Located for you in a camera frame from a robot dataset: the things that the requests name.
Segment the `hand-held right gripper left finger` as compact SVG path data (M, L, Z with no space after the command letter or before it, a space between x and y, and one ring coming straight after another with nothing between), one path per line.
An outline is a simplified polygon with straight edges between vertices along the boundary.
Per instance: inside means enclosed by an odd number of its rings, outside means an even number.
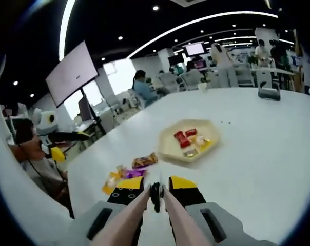
M73 221L69 228L69 235L59 241L46 242L44 245L90 245L96 234L143 191L143 177L120 182L107 202L98 202L88 212Z

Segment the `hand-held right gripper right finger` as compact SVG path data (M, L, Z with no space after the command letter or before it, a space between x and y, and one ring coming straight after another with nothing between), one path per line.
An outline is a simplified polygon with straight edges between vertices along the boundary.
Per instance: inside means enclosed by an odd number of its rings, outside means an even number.
M274 245L245 233L238 218L215 202L207 202L192 181L171 176L168 190L193 218L211 245Z

